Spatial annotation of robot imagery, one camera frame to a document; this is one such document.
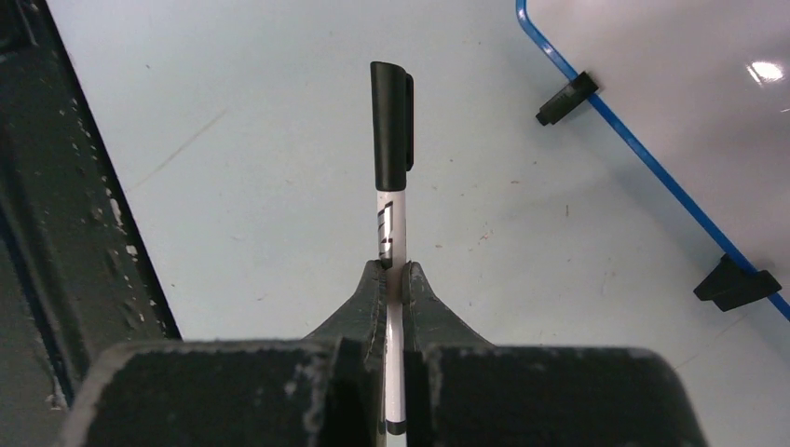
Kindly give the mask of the white whiteboard marker pen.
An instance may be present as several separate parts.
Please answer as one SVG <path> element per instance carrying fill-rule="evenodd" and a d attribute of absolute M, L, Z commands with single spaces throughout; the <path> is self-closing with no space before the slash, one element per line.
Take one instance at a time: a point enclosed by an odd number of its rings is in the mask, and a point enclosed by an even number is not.
<path fill-rule="evenodd" d="M 383 421 L 390 440 L 404 440 L 406 431 L 402 272 L 407 261 L 406 194 L 377 193 L 379 261 L 385 273 L 385 351 Z"/>

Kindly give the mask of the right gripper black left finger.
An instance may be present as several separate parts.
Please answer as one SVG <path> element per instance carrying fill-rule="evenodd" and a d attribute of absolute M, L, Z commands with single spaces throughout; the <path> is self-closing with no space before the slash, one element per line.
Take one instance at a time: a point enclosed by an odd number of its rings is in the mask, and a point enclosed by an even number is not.
<path fill-rule="evenodd" d="M 301 339 L 114 345 L 61 446 L 382 446 L 385 271 Z"/>

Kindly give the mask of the blue framed whiteboard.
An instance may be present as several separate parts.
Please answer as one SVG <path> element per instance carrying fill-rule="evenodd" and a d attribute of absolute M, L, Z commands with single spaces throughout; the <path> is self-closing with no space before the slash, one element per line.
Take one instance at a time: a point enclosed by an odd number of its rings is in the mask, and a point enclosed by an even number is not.
<path fill-rule="evenodd" d="M 519 1 L 560 73 L 739 266 L 789 312 L 789 5 Z"/>

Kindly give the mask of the black marker cap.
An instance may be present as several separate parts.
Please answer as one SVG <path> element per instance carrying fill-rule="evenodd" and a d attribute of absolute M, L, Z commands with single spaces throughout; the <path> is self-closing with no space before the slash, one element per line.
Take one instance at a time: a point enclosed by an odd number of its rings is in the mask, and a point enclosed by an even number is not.
<path fill-rule="evenodd" d="M 414 79 L 394 63 L 373 61 L 370 70 L 375 187 L 402 191 L 415 162 Z"/>

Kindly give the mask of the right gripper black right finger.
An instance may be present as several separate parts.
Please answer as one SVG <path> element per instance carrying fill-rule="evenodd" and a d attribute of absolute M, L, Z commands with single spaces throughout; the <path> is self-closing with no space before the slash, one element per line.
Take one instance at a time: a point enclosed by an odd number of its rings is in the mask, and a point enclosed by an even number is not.
<path fill-rule="evenodd" d="M 411 446 L 703 446 L 669 363 L 632 346 L 494 345 L 403 270 Z"/>

